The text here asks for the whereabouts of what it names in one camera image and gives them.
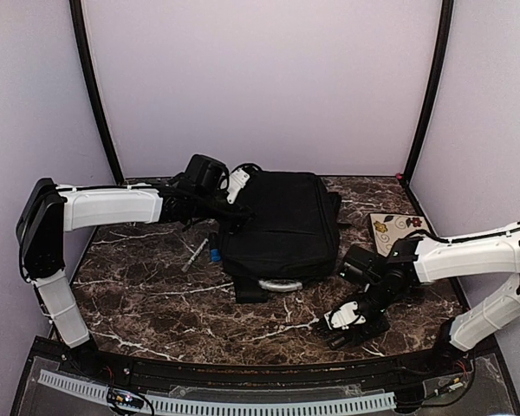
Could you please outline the black frame post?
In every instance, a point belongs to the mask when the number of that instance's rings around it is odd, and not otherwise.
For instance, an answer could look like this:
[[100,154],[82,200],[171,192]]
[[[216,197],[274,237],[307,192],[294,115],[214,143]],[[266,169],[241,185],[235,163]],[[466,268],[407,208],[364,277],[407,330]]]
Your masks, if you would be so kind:
[[107,116],[101,99],[98,80],[94,71],[94,62],[83,12],[83,2],[81,0],[69,0],[68,3],[81,71],[94,116],[94,122],[114,182],[116,184],[121,184],[125,181],[125,177],[114,147],[114,141],[107,123]]
[[443,0],[441,2],[439,25],[432,54],[432,63],[428,75],[424,99],[419,113],[419,120],[414,132],[413,142],[406,160],[405,168],[402,174],[398,177],[400,183],[405,188],[410,186],[413,179],[427,130],[430,125],[432,111],[437,98],[439,83],[445,63],[445,54],[452,26],[453,10],[453,0]]

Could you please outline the pink and black highlighter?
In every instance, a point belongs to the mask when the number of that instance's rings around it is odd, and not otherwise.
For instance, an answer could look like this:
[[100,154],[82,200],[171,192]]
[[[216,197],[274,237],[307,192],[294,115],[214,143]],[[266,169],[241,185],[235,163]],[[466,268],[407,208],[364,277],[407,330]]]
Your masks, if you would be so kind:
[[354,340],[354,334],[343,333],[338,334],[336,337],[331,338],[328,341],[328,346],[332,350],[337,350],[339,348],[343,348]]

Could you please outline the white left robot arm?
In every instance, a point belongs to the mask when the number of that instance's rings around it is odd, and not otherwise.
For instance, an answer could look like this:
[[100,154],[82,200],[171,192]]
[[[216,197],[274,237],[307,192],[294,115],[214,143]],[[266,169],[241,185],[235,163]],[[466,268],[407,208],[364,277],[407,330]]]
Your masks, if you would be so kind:
[[87,378],[105,370],[91,347],[88,325],[75,299],[65,260],[65,237],[116,224],[190,225],[213,219],[239,226],[251,212],[237,203],[250,183],[239,168],[219,178],[149,179],[126,185],[59,185],[38,179],[16,224],[18,270],[36,293],[43,315],[73,350],[72,365]]

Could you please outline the blue capped black marker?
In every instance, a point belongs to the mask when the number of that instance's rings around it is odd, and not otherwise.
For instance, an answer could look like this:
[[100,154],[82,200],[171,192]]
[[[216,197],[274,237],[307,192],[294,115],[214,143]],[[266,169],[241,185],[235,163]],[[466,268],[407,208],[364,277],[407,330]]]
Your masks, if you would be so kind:
[[214,263],[220,262],[221,255],[220,255],[219,246],[218,246],[218,234],[217,233],[213,232],[213,233],[209,234],[208,244],[209,244],[211,261]]

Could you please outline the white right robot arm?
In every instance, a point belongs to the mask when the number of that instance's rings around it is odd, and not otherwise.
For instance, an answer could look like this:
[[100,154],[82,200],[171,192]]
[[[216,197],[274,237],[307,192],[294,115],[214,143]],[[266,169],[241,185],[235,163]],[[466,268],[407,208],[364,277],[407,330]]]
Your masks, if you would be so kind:
[[457,364],[459,355],[520,318],[520,219],[456,237],[415,231],[398,239],[385,256],[351,246],[340,275],[364,289],[327,312],[321,329],[328,333],[332,349],[360,345],[388,330],[387,310],[410,289],[450,278],[498,274],[507,276],[505,283],[441,325],[425,368],[442,376]]

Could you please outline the black student backpack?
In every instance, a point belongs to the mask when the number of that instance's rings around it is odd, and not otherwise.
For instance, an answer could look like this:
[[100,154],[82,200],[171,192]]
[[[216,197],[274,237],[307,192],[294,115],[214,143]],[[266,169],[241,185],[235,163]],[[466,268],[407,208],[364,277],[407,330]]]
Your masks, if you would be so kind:
[[236,230],[221,224],[218,249],[238,303],[260,303],[260,283],[304,286],[329,276],[339,253],[341,195],[311,172],[256,171],[237,204],[253,216]]

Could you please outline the black front rail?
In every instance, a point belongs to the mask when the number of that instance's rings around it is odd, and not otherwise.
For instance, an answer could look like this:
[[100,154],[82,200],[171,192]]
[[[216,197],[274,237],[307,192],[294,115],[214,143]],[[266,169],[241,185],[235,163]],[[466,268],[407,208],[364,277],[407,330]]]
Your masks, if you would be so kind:
[[423,369],[428,350],[378,357],[371,355],[357,360],[323,359],[315,354],[315,363],[285,362],[283,355],[270,354],[267,348],[251,354],[251,364],[204,364],[176,361],[137,345],[116,354],[101,347],[96,359],[103,364],[96,382],[112,381],[121,387],[143,391],[147,388],[166,390],[178,384],[192,387],[299,388],[331,387],[354,384],[364,390],[407,390],[420,388],[431,380],[441,382],[454,374],[467,375],[474,388],[493,384],[507,387],[498,345],[485,340],[476,356],[466,359],[460,367],[452,365],[442,373]]

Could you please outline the black left frame post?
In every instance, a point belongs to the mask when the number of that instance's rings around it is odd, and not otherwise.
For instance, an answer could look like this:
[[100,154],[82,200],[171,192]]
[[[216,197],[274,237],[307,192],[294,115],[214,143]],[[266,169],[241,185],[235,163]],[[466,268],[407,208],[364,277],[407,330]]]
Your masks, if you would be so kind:
[[121,184],[125,181],[125,177],[114,147],[114,141],[107,123],[107,116],[101,99],[98,80],[94,71],[94,62],[83,12],[83,2],[81,0],[69,0],[68,3],[81,71],[94,116],[94,122],[114,182],[116,184]]

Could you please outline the floral ceramic tile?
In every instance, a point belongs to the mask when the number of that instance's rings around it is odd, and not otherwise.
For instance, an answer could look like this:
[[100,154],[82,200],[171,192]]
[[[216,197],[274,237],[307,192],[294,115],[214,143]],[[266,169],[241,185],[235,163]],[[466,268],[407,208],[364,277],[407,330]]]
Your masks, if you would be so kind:
[[429,231],[430,228],[423,216],[399,213],[370,213],[369,227],[374,238],[377,254],[386,257],[396,240],[417,230]]

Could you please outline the black right frame post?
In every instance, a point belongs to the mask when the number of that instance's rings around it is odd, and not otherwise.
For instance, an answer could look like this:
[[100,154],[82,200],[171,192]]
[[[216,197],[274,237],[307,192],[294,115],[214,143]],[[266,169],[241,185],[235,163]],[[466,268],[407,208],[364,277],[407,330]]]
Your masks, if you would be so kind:
[[452,26],[453,10],[453,0],[443,0],[441,2],[439,25],[432,54],[432,63],[428,75],[424,99],[419,113],[419,120],[414,132],[413,142],[406,160],[405,168],[402,174],[398,177],[400,183],[405,188],[410,186],[413,179],[427,130],[430,125],[432,111],[437,98],[439,83],[445,63],[445,54]]

